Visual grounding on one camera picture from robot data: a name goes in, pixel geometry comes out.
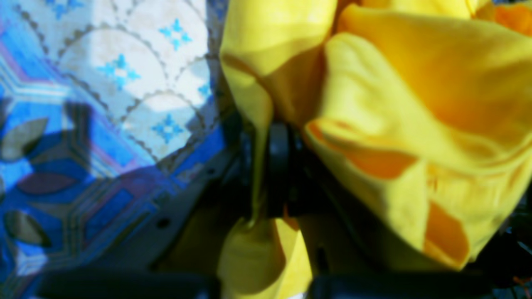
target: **blue star pattern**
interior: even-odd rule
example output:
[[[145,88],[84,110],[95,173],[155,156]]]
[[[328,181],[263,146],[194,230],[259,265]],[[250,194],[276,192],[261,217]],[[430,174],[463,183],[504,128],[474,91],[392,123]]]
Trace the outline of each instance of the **blue star pattern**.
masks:
[[[140,78],[140,75],[126,63],[126,59],[122,54],[118,55],[117,60],[98,68],[98,71],[111,78],[118,85],[118,90],[122,90],[126,84]]]
[[[183,132],[183,129],[176,124],[176,122],[172,119],[172,116],[169,114],[163,121],[158,123],[156,126],[153,126],[152,130],[154,130],[157,135],[161,136],[166,144]]]
[[[78,0],[45,0],[46,5],[55,12],[55,18],[60,20],[61,17],[78,7],[83,7],[83,3]]]
[[[184,44],[190,43],[192,39],[188,36],[188,33],[181,27],[179,20],[176,19],[173,25],[159,29],[159,32],[162,33],[168,41],[173,44],[173,49],[175,51]]]

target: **scalloped pattern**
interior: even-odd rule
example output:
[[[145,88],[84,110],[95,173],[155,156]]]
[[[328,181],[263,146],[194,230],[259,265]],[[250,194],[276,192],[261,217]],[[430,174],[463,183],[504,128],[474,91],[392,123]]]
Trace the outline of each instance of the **scalloped pattern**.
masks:
[[[115,246],[238,132],[225,1],[0,0],[0,297]]]
[[[187,138],[203,136],[217,125],[220,107],[224,106],[218,100],[227,102],[227,97],[221,96],[227,93],[217,90],[217,48],[227,9],[224,1],[77,2],[79,7],[64,12],[60,18],[45,0],[20,0],[18,13],[38,37],[46,58],[77,86],[90,90],[91,104],[103,109],[110,123],[129,135],[155,162],[179,150],[178,145],[188,144]],[[124,79],[124,70],[102,72],[120,55],[137,79]],[[208,67],[191,76],[201,64]],[[184,84],[191,77],[194,80]],[[172,141],[173,146],[164,146],[164,151],[157,148],[156,142],[139,140],[139,126],[123,123],[129,114],[138,113],[143,101],[162,91],[178,94],[183,103],[190,103],[186,114],[194,112],[202,120],[201,126],[193,127],[194,131],[184,128],[183,134],[174,136],[180,140]],[[153,120],[150,123],[159,117],[145,109],[143,113],[148,113],[145,119]]]

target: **yellow fabric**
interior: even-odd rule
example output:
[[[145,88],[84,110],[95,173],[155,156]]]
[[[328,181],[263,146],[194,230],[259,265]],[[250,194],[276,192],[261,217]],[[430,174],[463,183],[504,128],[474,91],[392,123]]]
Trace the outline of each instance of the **yellow fabric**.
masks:
[[[462,269],[531,176],[531,7],[232,0],[221,61],[255,128],[255,169],[273,117],[292,122],[390,229]],[[257,171],[253,217],[221,257],[229,298],[285,299],[287,273],[298,270],[302,283],[292,286],[303,292],[310,281],[310,269],[292,262],[305,254],[297,227],[261,216],[261,182]],[[248,283],[252,291],[238,287]]]

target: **blue cloth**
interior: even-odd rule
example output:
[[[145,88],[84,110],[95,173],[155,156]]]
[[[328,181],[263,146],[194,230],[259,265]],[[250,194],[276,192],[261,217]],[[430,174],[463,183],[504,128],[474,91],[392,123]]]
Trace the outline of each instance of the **blue cloth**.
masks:
[[[0,298],[123,242],[236,140],[226,9],[0,2]]]

